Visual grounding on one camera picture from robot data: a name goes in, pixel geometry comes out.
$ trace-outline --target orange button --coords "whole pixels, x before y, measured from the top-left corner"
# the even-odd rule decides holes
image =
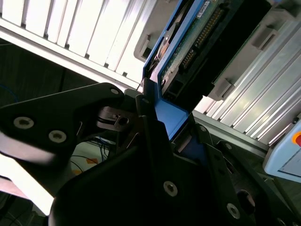
[[[297,132],[293,135],[292,142],[301,147],[301,132]]]

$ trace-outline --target floor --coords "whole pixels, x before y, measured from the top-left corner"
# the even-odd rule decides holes
[[[94,83],[82,75],[0,40],[0,107]],[[244,153],[244,156],[257,172],[264,174],[262,159],[250,153]],[[300,212],[301,184],[284,179],[279,179],[279,182]]]

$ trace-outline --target label sticker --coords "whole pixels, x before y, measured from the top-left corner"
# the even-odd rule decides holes
[[[203,7],[199,10],[197,18],[201,18],[202,15],[204,14],[205,10],[207,9],[207,7],[209,6],[210,1],[206,1],[203,5]]]

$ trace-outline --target metal frame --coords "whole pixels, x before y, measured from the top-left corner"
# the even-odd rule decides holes
[[[195,121],[203,124],[210,132],[220,139],[226,140],[236,146],[241,147],[261,158],[265,158],[269,146],[259,142],[258,140],[252,139],[249,136],[238,132],[237,130],[216,121],[200,112],[193,111]]]

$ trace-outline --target silver screw head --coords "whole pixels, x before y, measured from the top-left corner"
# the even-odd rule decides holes
[[[240,219],[240,212],[235,205],[233,205],[232,203],[228,203],[227,210],[233,218]]]
[[[200,126],[200,128],[203,132],[206,132],[206,128],[204,126]]]
[[[29,129],[33,127],[34,121],[28,117],[17,117],[14,119],[14,126],[19,129]]]
[[[172,197],[175,197],[178,194],[178,188],[171,181],[165,181],[163,183],[164,191]]]
[[[229,150],[232,149],[231,145],[229,145],[229,144],[225,144],[225,145],[226,145],[226,148],[228,148]]]
[[[286,226],[286,223],[284,223],[284,221],[283,221],[282,219],[277,218],[277,221],[279,222],[279,224],[280,224],[281,226]]]
[[[112,92],[113,94],[119,94],[119,91],[116,90],[116,89],[113,89],[113,88],[111,88],[111,92]]]
[[[49,139],[55,143],[62,143],[67,139],[67,135],[60,130],[53,130],[48,135]]]
[[[147,99],[145,99],[145,98],[143,98],[142,99],[145,103],[147,103],[147,104],[149,104],[150,102],[147,100]]]

